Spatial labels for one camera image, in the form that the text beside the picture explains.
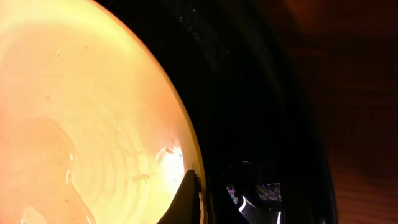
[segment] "wooden surface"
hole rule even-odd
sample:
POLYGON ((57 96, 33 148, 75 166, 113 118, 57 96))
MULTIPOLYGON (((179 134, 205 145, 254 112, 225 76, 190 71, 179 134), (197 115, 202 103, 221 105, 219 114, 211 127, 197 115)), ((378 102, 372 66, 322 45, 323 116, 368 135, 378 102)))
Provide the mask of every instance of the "wooden surface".
POLYGON ((315 111, 340 223, 398 223, 398 1, 258 0, 315 111))

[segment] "wooden wall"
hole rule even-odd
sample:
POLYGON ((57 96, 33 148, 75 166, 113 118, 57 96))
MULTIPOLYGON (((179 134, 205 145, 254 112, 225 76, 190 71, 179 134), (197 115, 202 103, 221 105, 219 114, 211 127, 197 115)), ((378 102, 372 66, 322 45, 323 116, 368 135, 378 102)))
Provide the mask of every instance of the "wooden wall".
POLYGON ((398 223, 398 1, 257 1, 315 111, 340 223, 398 223))

